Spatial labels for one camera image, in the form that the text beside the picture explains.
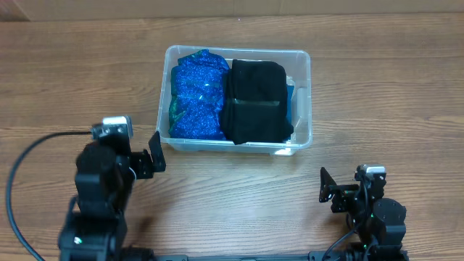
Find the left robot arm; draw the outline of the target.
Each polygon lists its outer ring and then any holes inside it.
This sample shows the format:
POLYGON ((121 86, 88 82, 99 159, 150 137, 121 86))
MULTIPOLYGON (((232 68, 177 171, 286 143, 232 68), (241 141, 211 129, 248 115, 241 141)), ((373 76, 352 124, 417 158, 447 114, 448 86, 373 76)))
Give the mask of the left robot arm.
POLYGON ((154 259, 151 249, 125 247, 125 210, 137 180, 166 169, 159 133, 149 148, 133 152, 125 134, 109 134, 87 144, 76 159, 77 196, 70 201, 60 232, 59 258, 64 261, 154 259))

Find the shiny blue sequin fabric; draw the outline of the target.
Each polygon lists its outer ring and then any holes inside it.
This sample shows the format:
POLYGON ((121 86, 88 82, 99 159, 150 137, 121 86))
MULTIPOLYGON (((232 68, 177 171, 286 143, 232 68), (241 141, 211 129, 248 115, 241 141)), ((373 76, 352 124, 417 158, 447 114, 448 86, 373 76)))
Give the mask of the shiny blue sequin fabric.
POLYGON ((178 59, 171 70, 169 135, 172 138, 224 140, 220 127, 226 60, 207 49, 178 59))

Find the blue denim jeans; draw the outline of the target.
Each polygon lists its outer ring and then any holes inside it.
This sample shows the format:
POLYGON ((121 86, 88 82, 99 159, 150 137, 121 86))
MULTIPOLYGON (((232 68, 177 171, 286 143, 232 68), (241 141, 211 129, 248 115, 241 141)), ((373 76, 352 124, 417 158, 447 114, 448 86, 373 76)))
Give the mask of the blue denim jeans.
POLYGON ((291 133, 286 137, 285 141, 289 141, 291 139, 291 135, 294 132, 294 127, 292 125, 292 112, 291 112, 291 99, 294 93, 294 86, 292 85, 286 85, 287 89, 287 113, 286 113, 286 119, 289 122, 291 126, 291 133))

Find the large black garment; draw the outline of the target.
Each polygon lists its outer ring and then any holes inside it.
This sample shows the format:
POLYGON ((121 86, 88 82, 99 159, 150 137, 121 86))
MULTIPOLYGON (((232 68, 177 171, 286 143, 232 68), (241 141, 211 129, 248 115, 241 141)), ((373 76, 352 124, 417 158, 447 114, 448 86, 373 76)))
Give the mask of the large black garment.
POLYGON ((220 127, 235 145, 282 143, 294 132, 287 118, 286 71, 276 62, 235 59, 225 80, 220 127))

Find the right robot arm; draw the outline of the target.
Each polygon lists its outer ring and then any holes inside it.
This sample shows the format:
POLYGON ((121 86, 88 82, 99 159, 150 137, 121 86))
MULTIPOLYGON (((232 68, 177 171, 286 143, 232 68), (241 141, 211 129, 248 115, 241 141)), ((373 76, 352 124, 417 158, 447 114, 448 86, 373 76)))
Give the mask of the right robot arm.
POLYGON ((407 260, 402 250, 407 210, 384 197, 386 168, 362 164, 355 171, 356 184, 339 185, 327 169, 320 169, 319 202, 331 202, 333 213, 346 213, 349 231, 324 253, 311 260, 407 260))

